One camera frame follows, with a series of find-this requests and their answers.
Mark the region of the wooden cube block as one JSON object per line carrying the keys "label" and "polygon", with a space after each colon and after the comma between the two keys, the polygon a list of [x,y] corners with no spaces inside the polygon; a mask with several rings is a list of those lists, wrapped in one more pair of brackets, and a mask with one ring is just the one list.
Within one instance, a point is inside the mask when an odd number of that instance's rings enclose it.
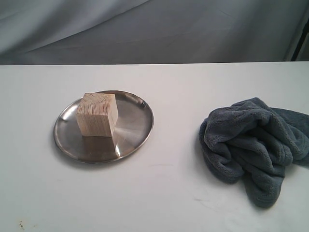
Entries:
{"label": "wooden cube block", "polygon": [[75,116],[83,136],[112,137],[118,120],[115,95],[85,93]]}

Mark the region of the blue-grey fleece towel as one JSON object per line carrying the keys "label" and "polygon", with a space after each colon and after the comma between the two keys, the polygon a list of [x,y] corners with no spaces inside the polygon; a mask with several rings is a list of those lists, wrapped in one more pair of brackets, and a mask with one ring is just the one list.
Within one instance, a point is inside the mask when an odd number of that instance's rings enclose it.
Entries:
{"label": "blue-grey fleece towel", "polygon": [[258,207],[275,204],[291,164],[309,164],[309,117],[252,98],[213,110],[198,139],[210,172],[221,181],[240,179]]}

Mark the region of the round stainless steel plate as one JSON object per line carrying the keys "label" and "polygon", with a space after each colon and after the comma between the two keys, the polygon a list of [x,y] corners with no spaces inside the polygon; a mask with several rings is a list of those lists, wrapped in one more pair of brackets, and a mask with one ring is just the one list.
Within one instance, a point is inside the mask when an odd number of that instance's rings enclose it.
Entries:
{"label": "round stainless steel plate", "polygon": [[75,118],[80,99],[65,108],[54,125],[54,141],[66,156],[83,163],[105,163],[120,160],[138,150],[148,139],[154,125],[154,115],[139,96],[120,90],[105,90],[114,94],[118,120],[112,138],[82,136]]}

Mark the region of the grey backdrop cloth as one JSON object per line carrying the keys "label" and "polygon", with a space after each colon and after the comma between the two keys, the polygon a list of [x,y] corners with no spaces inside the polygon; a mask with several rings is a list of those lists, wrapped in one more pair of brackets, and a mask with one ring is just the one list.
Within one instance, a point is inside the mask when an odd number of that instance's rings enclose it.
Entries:
{"label": "grey backdrop cloth", "polygon": [[3,0],[2,65],[287,60],[306,0]]}

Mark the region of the black stand pole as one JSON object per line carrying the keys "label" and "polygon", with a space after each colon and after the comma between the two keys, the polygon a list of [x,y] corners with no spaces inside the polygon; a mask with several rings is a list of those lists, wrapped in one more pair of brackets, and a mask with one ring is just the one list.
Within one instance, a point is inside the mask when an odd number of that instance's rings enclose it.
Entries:
{"label": "black stand pole", "polygon": [[293,53],[292,58],[291,58],[292,62],[296,61],[308,33],[309,33],[309,19],[307,20],[307,22],[305,23],[305,25],[302,29],[302,34],[301,34],[301,36],[300,36],[300,38],[297,42],[296,48],[295,48],[294,53]]}

